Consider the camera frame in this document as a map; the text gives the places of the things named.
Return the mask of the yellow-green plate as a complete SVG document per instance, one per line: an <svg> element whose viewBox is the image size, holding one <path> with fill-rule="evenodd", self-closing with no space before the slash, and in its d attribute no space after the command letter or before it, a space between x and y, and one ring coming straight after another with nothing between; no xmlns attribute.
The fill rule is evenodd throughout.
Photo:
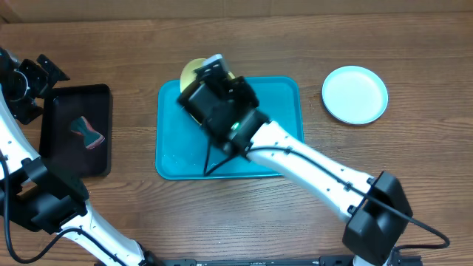
<svg viewBox="0 0 473 266"><path fill-rule="evenodd" d="M181 92L193 81L203 81L207 77L209 78L224 78L224 77L217 77L215 74L209 75L207 77L204 77L201 80L196 79L196 74L194 73L194 70L198 68L201 63L205 60L205 58L198 58L194 59L193 61L190 61L189 63L186 64L184 67L183 71L181 72L180 76L180 94ZM235 120L236 117L238 116L238 113L236 112L231 112L230 107L224 107L221 106L220 108L217 109L215 113L213 113L210 118L206 119L204 123L218 123L218 122L225 122L229 123L231 120Z"/></svg>

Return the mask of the pink and black sponge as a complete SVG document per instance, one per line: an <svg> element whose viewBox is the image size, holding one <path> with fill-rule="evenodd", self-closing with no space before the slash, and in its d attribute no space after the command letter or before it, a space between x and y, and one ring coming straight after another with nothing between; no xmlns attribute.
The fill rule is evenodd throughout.
<svg viewBox="0 0 473 266"><path fill-rule="evenodd" d="M84 145L88 150L94 149L105 140L105 137L97 132L84 116L71 122L70 131L83 137Z"/></svg>

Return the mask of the light blue plate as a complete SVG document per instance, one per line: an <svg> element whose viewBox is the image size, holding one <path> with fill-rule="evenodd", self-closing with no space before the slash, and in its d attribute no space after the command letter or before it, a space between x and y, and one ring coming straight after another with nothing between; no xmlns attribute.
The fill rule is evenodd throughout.
<svg viewBox="0 0 473 266"><path fill-rule="evenodd" d="M321 99L335 119L365 125L386 111L389 94L385 83L373 71L361 66L343 66L325 78Z"/></svg>

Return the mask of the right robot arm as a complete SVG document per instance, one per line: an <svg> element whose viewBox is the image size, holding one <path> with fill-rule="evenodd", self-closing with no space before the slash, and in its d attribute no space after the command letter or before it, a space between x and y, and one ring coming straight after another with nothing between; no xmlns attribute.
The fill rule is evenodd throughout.
<svg viewBox="0 0 473 266"><path fill-rule="evenodd" d="M180 85L178 103L228 155L268 167L318 197L345 224L343 244L353 265L388 265L408 224L442 239L414 249L444 249L449 238L413 218L399 180L372 177L306 146L258 110L259 101L242 77L195 78Z"/></svg>

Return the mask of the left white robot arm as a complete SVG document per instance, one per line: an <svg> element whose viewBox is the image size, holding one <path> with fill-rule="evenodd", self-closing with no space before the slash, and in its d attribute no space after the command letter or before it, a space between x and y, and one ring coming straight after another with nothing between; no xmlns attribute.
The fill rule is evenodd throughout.
<svg viewBox="0 0 473 266"><path fill-rule="evenodd" d="M85 177L111 168L112 94L107 85L58 88L68 76L47 56L1 51L1 216L9 255L24 263L10 226L67 238L100 265L160 260L93 207Z"/></svg>

